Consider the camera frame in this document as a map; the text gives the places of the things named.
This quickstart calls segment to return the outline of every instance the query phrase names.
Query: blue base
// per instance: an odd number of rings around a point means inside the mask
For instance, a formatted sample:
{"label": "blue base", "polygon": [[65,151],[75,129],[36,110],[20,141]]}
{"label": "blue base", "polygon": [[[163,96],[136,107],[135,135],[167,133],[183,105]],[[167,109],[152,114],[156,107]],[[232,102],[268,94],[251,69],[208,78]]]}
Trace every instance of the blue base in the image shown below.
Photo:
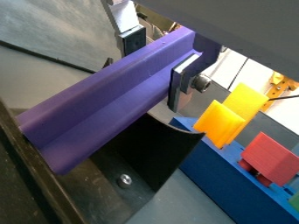
{"label": "blue base", "polygon": [[[195,131],[195,118],[178,117],[171,125]],[[236,223],[299,223],[288,204],[292,189],[275,184],[267,188],[238,164],[243,146],[234,142],[219,150],[204,137],[182,164],[182,171],[207,193]]]}

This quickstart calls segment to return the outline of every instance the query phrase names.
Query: screw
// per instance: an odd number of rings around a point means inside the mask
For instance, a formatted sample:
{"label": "screw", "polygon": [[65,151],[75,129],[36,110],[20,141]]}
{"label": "screw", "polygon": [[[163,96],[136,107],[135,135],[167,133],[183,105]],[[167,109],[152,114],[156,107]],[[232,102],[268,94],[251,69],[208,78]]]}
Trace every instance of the screw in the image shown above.
{"label": "screw", "polygon": [[208,76],[200,73],[194,77],[191,87],[195,88],[200,93],[206,92],[210,85],[211,78]]}
{"label": "screw", "polygon": [[122,174],[119,179],[116,180],[116,183],[122,188],[128,188],[132,185],[132,179],[128,175]]}

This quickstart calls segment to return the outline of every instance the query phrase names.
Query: purple beam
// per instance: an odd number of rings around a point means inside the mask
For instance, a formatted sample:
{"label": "purple beam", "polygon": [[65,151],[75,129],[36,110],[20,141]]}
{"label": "purple beam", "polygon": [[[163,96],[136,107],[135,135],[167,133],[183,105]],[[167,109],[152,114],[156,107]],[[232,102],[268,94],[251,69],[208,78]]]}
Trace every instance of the purple beam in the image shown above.
{"label": "purple beam", "polygon": [[194,35],[172,32],[17,116],[55,173],[65,174],[167,96]]}

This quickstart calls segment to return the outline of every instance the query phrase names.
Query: black metal panel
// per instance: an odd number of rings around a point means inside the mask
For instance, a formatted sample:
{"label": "black metal panel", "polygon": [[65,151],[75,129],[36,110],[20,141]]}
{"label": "black metal panel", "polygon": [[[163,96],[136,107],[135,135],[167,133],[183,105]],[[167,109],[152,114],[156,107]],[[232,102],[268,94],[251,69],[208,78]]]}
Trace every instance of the black metal panel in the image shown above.
{"label": "black metal panel", "polygon": [[139,50],[142,47],[146,46],[146,28],[143,27],[132,34],[123,38],[124,43],[124,55]]}
{"label": "black metal panel", "polygon": [[107,144],[116,149],[151,188],[158,191],[204,133],[180,131],[144,115]]}
{"label": "black metal panel", "polygon": [[[0,102],[0,223],[124,223],[203,134],[144,115],[68,175],[56,176]],[[118,186],[122,174],[132,185]]]}

